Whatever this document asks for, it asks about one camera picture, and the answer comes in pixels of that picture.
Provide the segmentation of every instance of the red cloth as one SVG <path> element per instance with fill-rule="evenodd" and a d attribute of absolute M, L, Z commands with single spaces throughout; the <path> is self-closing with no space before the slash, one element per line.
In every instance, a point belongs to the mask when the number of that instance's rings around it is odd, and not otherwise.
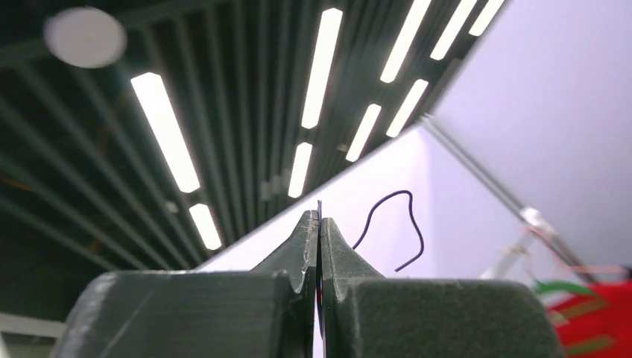
<path fill-rule="evenodd" d="M 565 348 L 588 342 L 598 337 L 613 340 L 606 348 L 578 354 L 582 358 L 631 358 L 632 357 L 632 280 L 590 287 L 605 301 L 603 307 L 571 316 L 573 307 L 600 298 L 594 296 L 574 296 L 561 304 L 549 308 L 570 316 L 566 323 L 556 326 L 557 335 Z"/>

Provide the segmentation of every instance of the white panel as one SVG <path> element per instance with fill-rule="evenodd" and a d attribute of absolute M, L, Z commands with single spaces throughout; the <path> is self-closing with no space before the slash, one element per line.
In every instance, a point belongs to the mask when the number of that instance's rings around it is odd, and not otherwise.
<path fill-rule="evenodd" d="M 632 260 L 631 13 L 508 2 L 433 113 L 588 264 Z"/>
<path fill-rule="evenodd" d="M 430 133 L 428 182 L 435 277 L 478 278 L 519 238 L 521 223 Z"/>

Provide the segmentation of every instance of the red object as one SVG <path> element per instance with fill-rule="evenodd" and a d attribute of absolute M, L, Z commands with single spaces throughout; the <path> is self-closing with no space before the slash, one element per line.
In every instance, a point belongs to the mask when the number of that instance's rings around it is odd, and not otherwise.
<path fill-rule="evenodd" d="M 569 357 L 632 357 L 632 280 L 590 287 L 599 296 L 575 295 L 549 308 Z"/>

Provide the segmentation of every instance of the ceiling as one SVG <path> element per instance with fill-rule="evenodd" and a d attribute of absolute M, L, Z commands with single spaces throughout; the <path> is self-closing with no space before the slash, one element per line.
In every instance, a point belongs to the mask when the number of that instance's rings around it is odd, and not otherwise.
<path fill-rule="evenodd" d="M 100 69 L 48 53 L 42 24 L 72 6 L 114 14 L 122 59 Z M 380 81 L 412 1 L 15 1 L 0 15 L 0 312 L 63 320 L 107 269 L 190 269 L 206 250 L 189 215 L 211 207 L 223 246 L 294 203 L 299 143 L 313 145 L 303 194 L 349 168 L 346 150 L 369 104 L 382 106 L 361 158 L 385 135 L 411 85 L 429 82 L 420 115 L 467 33 L 430 53 L 459 1 L 434 0 L 395 81 Z M 300 118 L 319 18 L 343 11 L 318 126 Z M 201 188 L 183 193 L 130 79 L 162 76 Z"/>

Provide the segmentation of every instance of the metal frame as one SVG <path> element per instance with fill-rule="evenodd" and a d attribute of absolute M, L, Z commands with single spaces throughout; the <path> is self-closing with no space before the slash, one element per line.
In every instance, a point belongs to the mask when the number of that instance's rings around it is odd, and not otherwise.
<path fill-rule="evenodd" d="M 1 333 L 3 332 L 23 334 L 26 336 L 59 338 L 65 329 L 66 324 L 63 322 L 46 321 L 44 319 L 0 313 L 0 353 L 2 344 Z"/>
<path fill-rule="evenodd" d="M 0 358 L 11 358 L 9 354 L 9 349 L 7 348 L 6 343 L 4 343 L 4 338 L 2 337 L 2 332 L 0 331 Z"/>
<path fill-rule="evenodd" d="M 430 133 L 456 160 L 467 168 L 476 179 L 485 187 L 521 222 L 526 222 L 523 215 L 524 210 L 531 208 L 522 203 L 516 196 L 511 194 L 507 188 L 501 185 L 492 177 L 485 168 L 476 162 L 450 135 L 437 123 L 437 120 L 424 114 L 420 118 L 423 127 Z M 566 243 L 554 230 L 550 230 L 548 239 L 551 242 L 556 254 L 570 266 L 582 266 L 582 262 L 572 253 Z M 516 244 L 516 247 L 525 247 L 533 242 L 532 238 L 523 238 Z M 519 255 L 508 253 L 498 262 L 497 265 L 487 270 L 481 278 L 500 278 L 518 260 Z M 588 283 L 596 283 L 597 280 L 592 274 L 577 274 L 582 280 Z"/>

